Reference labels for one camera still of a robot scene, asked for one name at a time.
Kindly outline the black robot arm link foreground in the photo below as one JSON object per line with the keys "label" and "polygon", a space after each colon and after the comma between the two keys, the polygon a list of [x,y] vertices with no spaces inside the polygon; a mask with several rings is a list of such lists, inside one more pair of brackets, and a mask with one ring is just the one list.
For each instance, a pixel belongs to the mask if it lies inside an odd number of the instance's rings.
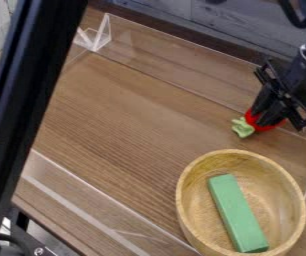
{"label": "black robot arm link foreground", "polygon": [[88,0],[18,0],[0,58],[0,226]]}

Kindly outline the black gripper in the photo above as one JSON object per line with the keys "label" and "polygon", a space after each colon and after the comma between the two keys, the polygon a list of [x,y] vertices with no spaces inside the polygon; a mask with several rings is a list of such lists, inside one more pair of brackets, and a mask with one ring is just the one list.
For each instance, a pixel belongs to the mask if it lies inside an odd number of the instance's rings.
{"label": "black gripper", "polygon": [[287,119],[297,131],[306,128],[306,45],[284,67],[267,60],[255,70],[261,89],[251,107],[260,127],[277,126]]}

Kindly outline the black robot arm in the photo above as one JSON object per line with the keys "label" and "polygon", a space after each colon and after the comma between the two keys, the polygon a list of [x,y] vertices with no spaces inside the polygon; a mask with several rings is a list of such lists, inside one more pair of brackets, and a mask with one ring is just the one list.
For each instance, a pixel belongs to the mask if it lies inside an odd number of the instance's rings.
{"label": "black robot arm", "polygon": [[[299,19],[289,0],[277,0],[289,23],[299,29],[306,28],[306,0],[299,1],[303,19]],[[247,124],[256,131],[267,131],[289,121],[301,131],[306,127],[306,44],[287,67],[271,59],[255,70],[261,89],[251,108],[244,114]]]}

